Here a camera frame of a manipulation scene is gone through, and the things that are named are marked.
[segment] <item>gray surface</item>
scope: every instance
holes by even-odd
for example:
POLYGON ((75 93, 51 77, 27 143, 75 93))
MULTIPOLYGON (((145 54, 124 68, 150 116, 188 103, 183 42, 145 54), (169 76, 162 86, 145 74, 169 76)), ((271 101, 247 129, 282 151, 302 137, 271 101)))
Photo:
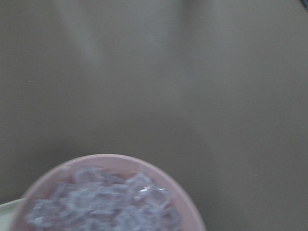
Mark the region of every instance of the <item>gray surface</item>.
POLYGON ((127 154, 209 231, 308 227, 308 12, 299 0, 0 2, 0 199, 127 154))

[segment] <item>pink bowl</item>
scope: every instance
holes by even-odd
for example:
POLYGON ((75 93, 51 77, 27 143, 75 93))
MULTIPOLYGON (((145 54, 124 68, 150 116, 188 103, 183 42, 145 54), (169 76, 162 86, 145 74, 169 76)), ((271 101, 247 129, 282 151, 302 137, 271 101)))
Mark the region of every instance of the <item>pink bowl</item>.
POLYGON ((70 181, 72 173, 81 166, 102 167, 106 172, 124 178, 129 178, 139 171, 146 173, 155 183, 171 192, 172 206, 182 217, 182 231, 205 231, 203 221, 192 200, 168 174, 145 161, 116 154, 87 155, 67 161, 45 173, 24 194, 24 200, 16 211, 9 231, 31 231, 32 227, 25 223, 24 216, 31 208, 32 201, 47 198, 56 182, 70 181))

